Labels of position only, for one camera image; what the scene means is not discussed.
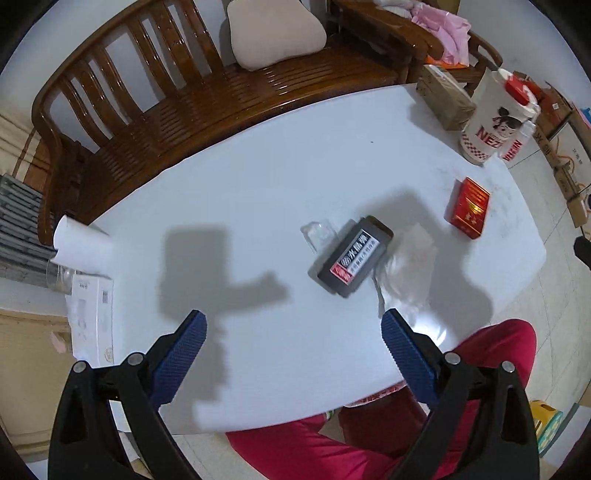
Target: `red box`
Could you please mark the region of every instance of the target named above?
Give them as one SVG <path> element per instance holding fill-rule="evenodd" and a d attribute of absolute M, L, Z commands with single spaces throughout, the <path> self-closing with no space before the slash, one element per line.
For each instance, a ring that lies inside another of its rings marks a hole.
<path fill-rule="evenodd" d="M 451 224 L 472 239 L 481 236 L 490 196 L 474 180 L 466 178 L 453 209 Z"/>

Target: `metal screw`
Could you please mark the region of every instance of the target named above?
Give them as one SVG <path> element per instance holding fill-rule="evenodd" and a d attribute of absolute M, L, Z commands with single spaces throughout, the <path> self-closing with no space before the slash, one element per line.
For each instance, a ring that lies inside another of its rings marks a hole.
<path fill-rule="evenodd" d="M 460 356 L 454 352 L 446 353 L 443 358 L 445 358 L 445 361 L 450 365 L 457 365 L 462 360 Z"/>
<path fill-rule="evenodd" d="M 501 363 L 501 367 L 503 367 L 503 370 L 507 373 L 513 373 L 515 371 L 515 365 L 513 365 L 511 362 L 509 362 L 509 360 L 505 360 L 503 363 Z"/>
<path fill-rule="evenodd" d="M 136 366 L 139 365 L 144 360 L 144 356 L 141 353 L 132 353 L 128 359 L 127 363 L 130 365 Z"/>
<path fill-rule="evenodd" d="M 77 374 L 82 373 L 86 368 L 86 362 L 76 362 L 74 364 L 74 368 L 72 369 Z"/>

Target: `pink plastic bag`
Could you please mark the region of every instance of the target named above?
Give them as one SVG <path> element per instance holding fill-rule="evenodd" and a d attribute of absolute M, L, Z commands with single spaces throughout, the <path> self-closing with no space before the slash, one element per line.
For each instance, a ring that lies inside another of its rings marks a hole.
<path fill-rule="evenodd" d="M 429 30 L 443 45 L 441 60 L 449 64 L 470 65 L 468 53 L 468 31 L 472 27 L 468 20 L 438 8 L 416 2 L 411 13 L 412 22 Z"/>

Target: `table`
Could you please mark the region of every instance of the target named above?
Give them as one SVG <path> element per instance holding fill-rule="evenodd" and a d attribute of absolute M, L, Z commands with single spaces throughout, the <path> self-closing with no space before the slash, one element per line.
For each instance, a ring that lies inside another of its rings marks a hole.
<path fill-rule="evenodd" d="M 355 93 L 193 155 L 97 219 L 116 247 L 105 266 L 116 362 L 191 309 L 207 315 L 207 340 L 160 411 L 172 433 L 283 423 L 401 380 L 372 281 L 343 299 L 309 277 L 315 254 L 300 228 L 311 221 L 339 229 L 375 215 L 395 231 L 427 230 L 439 249 L 430 318 L 444 351 L 529 284 L 545 261 L 530 211 L 506 165 L 471 165 L 457 138 L 413 85 Z M 444 218 L 466 176 L 491 193 L 475 241 Z"/>

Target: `pillow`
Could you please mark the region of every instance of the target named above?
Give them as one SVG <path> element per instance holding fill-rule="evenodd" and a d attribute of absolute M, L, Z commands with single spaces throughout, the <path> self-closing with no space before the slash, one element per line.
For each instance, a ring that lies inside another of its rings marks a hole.
<path fill-rule="evenodd" d="M 236 61 L 250 71 L 326 45 L 324 27 L 299 0 L 233 0 L 228 19 Z"/>

